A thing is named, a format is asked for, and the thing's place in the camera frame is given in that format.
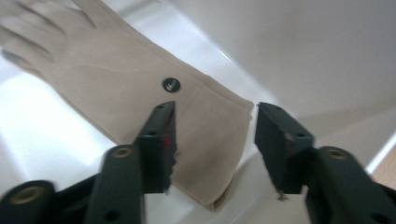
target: brown surface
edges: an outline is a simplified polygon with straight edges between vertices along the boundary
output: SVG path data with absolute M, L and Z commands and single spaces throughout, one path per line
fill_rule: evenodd
M 373 178 L 376 182 L 396 189 L 396 146 L 375 169 Z

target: round black object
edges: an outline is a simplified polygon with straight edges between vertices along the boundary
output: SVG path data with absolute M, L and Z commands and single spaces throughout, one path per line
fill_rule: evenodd
M 177 92 L 180 90 L 180 82 L 172 77 L 167 78 L 166 80 L 163 81 L 163 89 L 168 91 L 168 92 Z

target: metal screw head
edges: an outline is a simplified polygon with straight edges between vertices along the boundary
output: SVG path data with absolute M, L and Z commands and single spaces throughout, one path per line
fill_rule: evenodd
M 39 198 L 44 193 L 44 191 L 44 188 L 39 186 L 21 189 L 12 195 L 10 202 L 13 204 L 29 203 Z
M 327 153 L 329 154 L 329 156 L 337 160 L 347 160 L 348 158 L 348 155 L 344 151 L 339 150 L 337 148 L 327 149 Z
M 118 148 L 117 150 L 115 150 L 112 155 L 115 158 L 124 158 L 124 157 L 128 157 L 128 156 L 132 155 L 132 153 L 133 153 L 133 151 L 131 148 L 121 147 L 121 148 Z

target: beige cloth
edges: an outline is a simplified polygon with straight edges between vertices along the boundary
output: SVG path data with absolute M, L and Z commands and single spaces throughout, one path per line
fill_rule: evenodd
M 1 20 L 16 35 L 5 52 L 117 144 L 133 141 L 155 105 L 176 101 L 173 184 L 215 210 L 242 155 L 253 103 L 150 42 L 102 2 L 73 2 L 84 14 L 35 3 L 26 5 L 34 13 Z M 179 91 L 165 90 L 169 77 Z

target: work glove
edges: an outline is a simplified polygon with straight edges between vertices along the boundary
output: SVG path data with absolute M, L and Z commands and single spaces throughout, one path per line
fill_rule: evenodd
M 25 5 L 1 20 L 13 62 L 45 80 L 116 144 L 130 144 L 150 111 L 177 102 L 173 184 L 211 210 L 221 205 L 246 142 L 253 104 L 178 60 L 98 0 Z

